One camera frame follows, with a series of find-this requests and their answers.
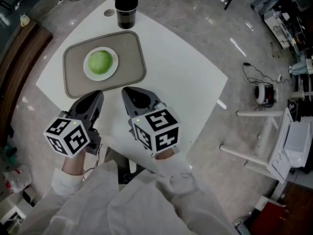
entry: gray tray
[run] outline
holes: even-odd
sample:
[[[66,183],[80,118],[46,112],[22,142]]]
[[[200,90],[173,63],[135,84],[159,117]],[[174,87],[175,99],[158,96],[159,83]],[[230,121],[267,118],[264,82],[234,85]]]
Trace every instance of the gray tray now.
[[[118,56],[116,72],[103,81],[89,79],[83,70],[86,55],[97,47],[109,47]],[[138,35],[133,31],[120,31],[68,47],[63,54],[63,75],[65,92],[70,98],[140,82],[146,76],[146,66]]]

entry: green food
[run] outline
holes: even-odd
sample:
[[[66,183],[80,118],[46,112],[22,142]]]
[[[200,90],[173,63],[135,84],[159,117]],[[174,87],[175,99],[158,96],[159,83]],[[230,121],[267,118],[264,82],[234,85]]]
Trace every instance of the green food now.
[[[95,51],[89,56],[88,67],[89,69],[97,74],[106,73],[112,64],[112,57],[106,50]]]

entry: black cup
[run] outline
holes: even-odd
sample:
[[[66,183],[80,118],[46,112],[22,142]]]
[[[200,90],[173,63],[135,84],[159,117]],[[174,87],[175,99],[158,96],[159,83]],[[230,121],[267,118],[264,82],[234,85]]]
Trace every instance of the black cup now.
[[[118,11],[116,10],[117,14],[117,24],[122,29],[130,29],[135,24],[136,19],[136,9],[132,11]]]

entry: white plate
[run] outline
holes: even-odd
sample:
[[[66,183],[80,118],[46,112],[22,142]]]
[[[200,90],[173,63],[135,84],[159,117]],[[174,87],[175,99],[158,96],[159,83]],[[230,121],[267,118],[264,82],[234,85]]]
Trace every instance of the white plate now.
[[[89,66],[88,66],[88,60],[89,60],[89,56],[94,53],[95,51],[99,51],[99,50],[106,50],[112,57],[112,64],[111,64],[111,68],[104,74],[95,74],[93,73]],[[102,80],[106,80],[108,79],[109,77],[111,77],[117,70],[117,66],[118,66],[118,57],[117,57],[117,54],[114,50],[108,48],[108,47],[98,47],[96,49],[93,49],[91,52],[89,52],[87,54],[87,56],[85,57],[84,59],[84,64],[83,64],[83,67],[84,67],[84,73],[85,75],[90,78],[91,80],[94,80],[94,81],[102,81]]]

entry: concrete floor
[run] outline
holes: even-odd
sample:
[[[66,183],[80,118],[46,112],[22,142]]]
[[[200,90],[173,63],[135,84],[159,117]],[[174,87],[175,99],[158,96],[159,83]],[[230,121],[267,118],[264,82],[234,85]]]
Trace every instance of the concrete floor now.
[[[30,16],[39,19],[57,1],[41,0]],[[20,161],[31,168],[33,187],[39,194],[49,186],[54,167],[61,167],[63,158],[51,150],[42,134],[51,118],[58,116],[59,109],[35,83],[67,35],[104,1],[63,1],[41,20],[54,39],[23,88],[12,120],[15,135],[11,140],[18,148]],[[248,152],[254,147],[264,123],[263,119],[237,117],[235,114],[237,110],[254,110],[257,107],[253,98],[254,86],[247,82],[242,63],[253,64],[273,79],[279,74],[285,79],[289,78],[288,64],[292,63],[290,53],[287,51],[284,57],[273,58],[270,43],[275,41],[274,37],[243,0],[233,0],[226,11],[221,0],[139,0],[138,11],[180,36],[228,76],[220,97],[227,110],[216,105],[189,151],[188,160],[213,188],[231,221],[246,215],[260,196],[268,192],[274,180],[246,169],[245,160],[222,152],[219,146],[224,142]],[[274,42],[274,46],[278,48],[278,43]],[[260,78],[250,68],[247,68],[247,73],[250,77]],[[276,88],[279,100],[272,110],[281,110],[287,105],[291,87],[286,82]],[[104,152],[105,148],[102,149],[101,160]],[[89,166],[86,168],[94,162],[95,157],[88,156]]]

